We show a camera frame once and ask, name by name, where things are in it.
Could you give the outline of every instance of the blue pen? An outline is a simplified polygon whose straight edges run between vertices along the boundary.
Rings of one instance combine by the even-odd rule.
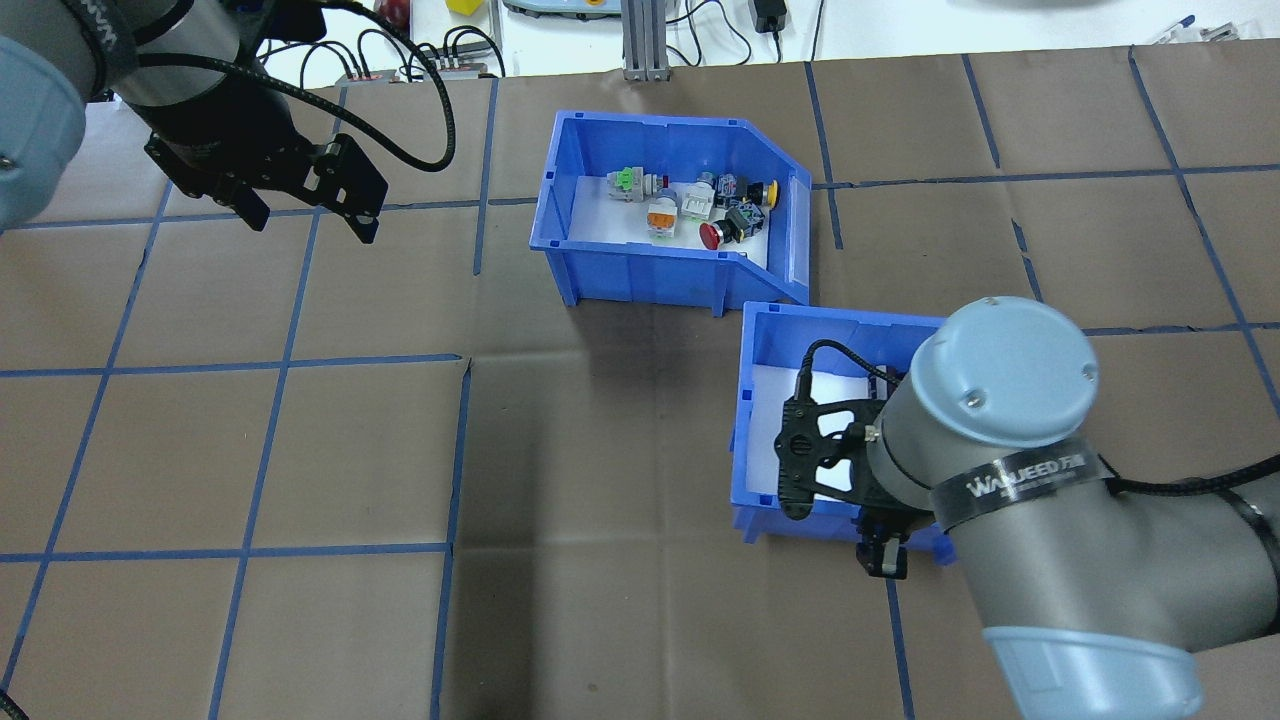
[[[1176,23],[1174,23],[1174,24],[1166,27],[1165,29],[1160,31],[1156,35],[1156,40],[1153,41],[1153,45],[1164,45],[1164,44],[1169,42],[1169,40],[1170,40],[1169,33],[1170,32],[1172,32],[1174,29],[1176,29],[1179,27],[1192,27],[1192,24],[1194,22],[1196,22],[1196,15],[1187,15],[1185,18],[1183,18],[1183,19],[1178,20]]]

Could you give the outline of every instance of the white tabletop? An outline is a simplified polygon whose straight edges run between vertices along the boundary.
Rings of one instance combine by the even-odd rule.
[[[698,0],[690,0],[696,5]],[[773,38],[751,29],[750,0],[724,0],[730,22],[751,44],[751,63],[776,60]],[[372,5],[372,0],[365,0]],[[622,67],[621,19],[582,22],[543,15],[531,18],[498,8],[499,42],[509,74],[570,74],[611,70]],[[677,13],[676,4],[680,4]],[[819,0],[787,0],[787,26],[781,32],[782,59],[808,60]],[[666,0],[667,17],[682,14],[684,0]],[[1184,17],[1194,15],[1196,27],[1234,22],[1257,37],[1280,36],[1280,3],[1276,0],[827,0],[817,59],[887,58],[948,53],[992,53],[1098,47],[1149,42]],[[352,49],[366,20],[326,12],[329,38]],[[413,38],[439,44],[444,31],[456,24],[475,24],[493,31],[490,6],[471,17],[451,13],[444,0],[413,0]],[[719,9],[708,5],[694,18],[705,53],[705,63],[733,64],[745,46],[724,27]],[[667,42],[694,59],[687,22],[669,26]],[[273,58],[268,69],[297,82],[305,50]],[[389,45],[370,37],[365,42],[370,67],[399,64]],[[493,58],[488,61],[497,72]],[[681,61],[671,55],[672,65]],[[340,67],[326,51],[308,64],[307,86],[330,85]]]

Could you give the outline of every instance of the blue plastic bin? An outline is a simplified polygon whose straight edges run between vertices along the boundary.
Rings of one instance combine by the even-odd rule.
[[[755,542],[760,533],[795,536],[817,539],[856,541],[859,507],[846,502],[817,500],[813,512],[804,520],[791,520],[782,514],[777,497],[777,456],[773,455],[773,438],[782,421],[782,404],[768,402],[756,407],[755,401],[765,396],[764,387],[756,387],[758,366],[772,369],[799,369],[800,360],[815,340],[829,338],[850,347],[876,365],[888,365],[905,370],[911,364],[915,348],[920,346],[942,324],[943,318],[923,318],[918,315],[891,315],[886,313],[864,313],[859,310],[833,310],[829,307],[800,307],[765,302],[748,302],[742,310],[742,354],[739,365],[737,415],[733,423],[733,439],[730,451],[733,452],[733,480],[730,501],[733,505],[733,527],[742,530],[744,542]],[[867,372],[854,365],[844,355],[835,351],[820,351],[814,360],[815,373],[831,373],[845,378],[865,378]],[[782,391],[790,395],[791,387]],[[819,402],[836,398],[815,398]],[[777,396],[773,387],[769,396]],[[763,438],[767,450],[755,448],[756,461],[772,460],[764,470],[755,469],[753,475],[772,477],[773,492],[759,492],[756,484],[749,487],[749,448],[751,419],[768,421],[756,434],[756,442]],[[940,565],[955,561],[951,541],[932,525],[911,534],[906,547],[910,550],[932,551]]]
[[[733,245],[712,251],[571,238],[579,178],[634,165],[672,182],[692,182],[703,170],[777,179],[767,263],[748,260]],[[659,302],[705,306],[719,316],[750,300],[808,305],[812,186],[809,172],[746,120],[562,110],[529,246],[547,254],[556,287],[570,306],[582,299]]]

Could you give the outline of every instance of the black label band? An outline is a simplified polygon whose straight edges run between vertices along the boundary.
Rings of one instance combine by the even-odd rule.
[[[943,480],[933,488],[933,511],[947,532],[1002,507],[1053,495],[1057,488],[1110,478],[1082,437],[1023,450]]]
[[[120,9],[108,0],[61,0],[81,24],[99,63],[93,95],[138,68],[138,50]]]

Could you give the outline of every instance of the yellow object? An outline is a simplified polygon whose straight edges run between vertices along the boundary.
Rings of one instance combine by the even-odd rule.
[[[484,0],[444,0],[444,5],[460,15],[470,15],[484,5]]]

